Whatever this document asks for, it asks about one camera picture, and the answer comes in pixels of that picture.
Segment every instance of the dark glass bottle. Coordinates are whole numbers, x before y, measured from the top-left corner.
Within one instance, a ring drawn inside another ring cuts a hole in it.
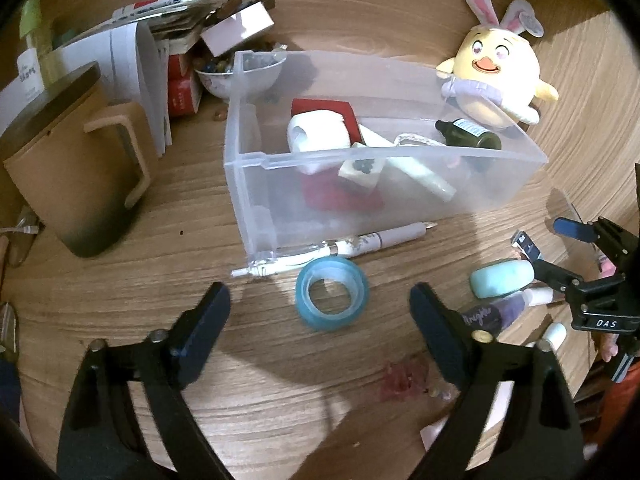
[[[457,119],[453,122],[436,121],[436,129],[444,136],[447,146],[502,149],[500,137],[468,119]]]

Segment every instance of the wood grain surface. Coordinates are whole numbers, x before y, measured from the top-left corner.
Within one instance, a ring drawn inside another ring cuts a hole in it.
[[[139,0],[42,0],[57,32],[94,25]],[[502,15],[511,0],[492,0]],[[450,308],[473,305],[469,272],[511,256],[508,239],[525,228],[550,260],[594,273],[588,246],[552,235],[548,221],[568,200],[637,229],[632,163],[640,153],[638,69],[612,13],[600,0],[530,0],[546,28],[534,44],[542,77],[559,103],[541,104],[530,135],[550,158],[507,208],[461,216],[423,240],[358,258],[370,279],[366,312],[335,334],[313,333],[293,307],[295,273],[231,282],[232,315],[186,400],[220,457],[238,478],[404,479],[423,450],[419,430],[447,409],[425,396],[381,403],[387,361],[424,347],[408,314],[416,282],[432,283]],[[293,49],[401,57],[435,66],[453,56],[476,24],[464,0],[277,0],[278,38]],[[17,20],[0,36],[0,84],[15,76]],[[86,345],[136,342],[168,328],[213,280],[244,264],[222,171],[223,125],[206,100],[196,118],[174,124],[136,224],[113,250],[72,256],[51,232],[38,236],[25,264],[7,273],[2,296],[20,319],[19,368],[36,448],[54,464],[69,389]],[[530,309],[501,336],[523,343],[565,306]],[[569,330],[559,357],[573,392],[595,356],[589,335]],[[136,411],[154,456],[169,464],[142,390]],[[497,430],[478,447],[489,455]]]
[[[540,171],[504,209],[445,220],[421,240],[357,258],[371,286],[366,310],[336,333],[313,332],[294,307],[295,272],[228,277],[244,263],[244,251],[222,171],[223,123],[212,120],[216,106],[207,98],[196,118],[175,123],[175,143],[116,247],[83,260],[45,230],[23,266],[7,272],[2,299],[20,320],[18,366],[36,448],[54,463],[66,400],[91,340],[132,343],[168,328],[222,280],[231,288],[232,313],[185,398],[231,472],[239,479],[406,478],[423,454],[420,428],[449,406],[427,395],[379,400],[385,363],[424,349],[408,311],[410,287],[427,281],[448,307],[471,307],[469,273],[512,257],[516,228],[525,228],[547,259],[586,276],[596,269],[593,251],[550,233],[550,220],[570,211]],[[570,322],[566,307],[535,307],[500,338],[534,340],[552,318]],[[559,356],[576,392],[595,350],[587,333],[569,334]],[[169,464],[134,386],[150,448]],[[493,442],[482,441],[479,458]]]

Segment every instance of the plush toy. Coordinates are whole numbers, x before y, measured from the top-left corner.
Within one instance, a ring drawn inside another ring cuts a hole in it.
[[[537,38],[544,33],[531,4],[513,0],[498,22],[491,0],[466,2],[480,25],[466,35],[456,57],[436,67],[442,73],[439,76],[449,77],[442,87],[443,96],[456,97],[463,110],[486,123],[499,123],[499,114],[478,96],[493,102],[514,120],[536,124],[540,116],[529,106],[531,100],[535,96],[557,101],[558,91],[540,80],[538,58],[529,41],[519,36],[525,30]]]

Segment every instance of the mug handle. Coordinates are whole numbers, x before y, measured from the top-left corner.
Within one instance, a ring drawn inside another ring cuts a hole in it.
[[[129,134],[133,152],[142,171],[140,181],[124,200],[124,207],[131,209],[151,184],[151,178],[158,168],[158,156],[146,120],[145,109],[138,103],[121,103],[98,110],[84,123],[84,131],[90,133],[105,126],[118,124],[124,126]]]

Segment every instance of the plush toy tag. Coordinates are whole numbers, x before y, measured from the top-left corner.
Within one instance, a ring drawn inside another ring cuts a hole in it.
[[[523,10],[518,15],[518,18],[520,19],[520,23],[524,27],[524,30],[536,38],[542,38],[542,35],[545,33],[545,29],[542,28],[542,23],[540,23],[535,16]]]

